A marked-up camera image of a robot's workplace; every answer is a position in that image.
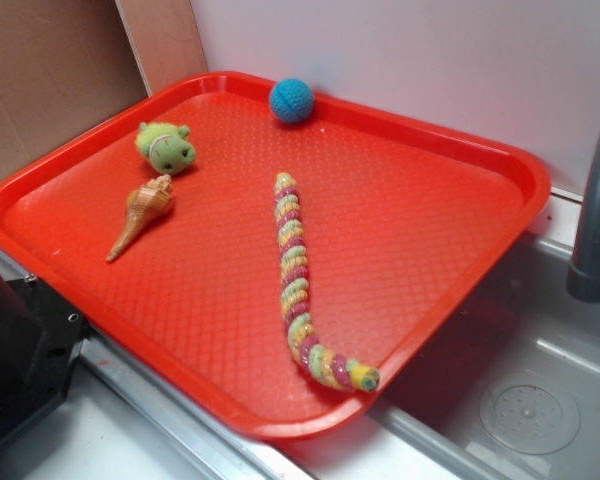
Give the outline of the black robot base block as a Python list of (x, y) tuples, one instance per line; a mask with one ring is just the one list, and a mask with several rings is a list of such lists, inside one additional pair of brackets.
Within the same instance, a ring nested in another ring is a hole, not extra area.
[(0, 274), (0, 448), (66, 399), (85, 328), (43, 280)]

